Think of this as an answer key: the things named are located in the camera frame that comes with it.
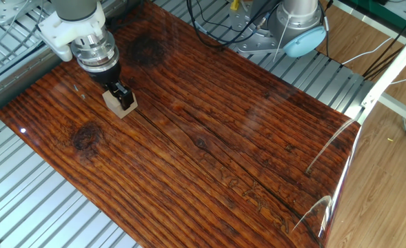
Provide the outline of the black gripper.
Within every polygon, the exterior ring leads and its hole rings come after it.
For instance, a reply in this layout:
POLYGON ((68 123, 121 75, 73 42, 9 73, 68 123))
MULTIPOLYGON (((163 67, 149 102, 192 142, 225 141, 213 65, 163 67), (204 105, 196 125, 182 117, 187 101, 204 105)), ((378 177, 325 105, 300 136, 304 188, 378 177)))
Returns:
POLYGON ((122 109, 127 110, 134 103, 134 97, 131 89, 126 88, 119 81, 120 74, 121 64, 119 62, 102 72, 88 72, 93 81, 101 84, 105 91, 110 90, 111 95, 119 101, 122 109))

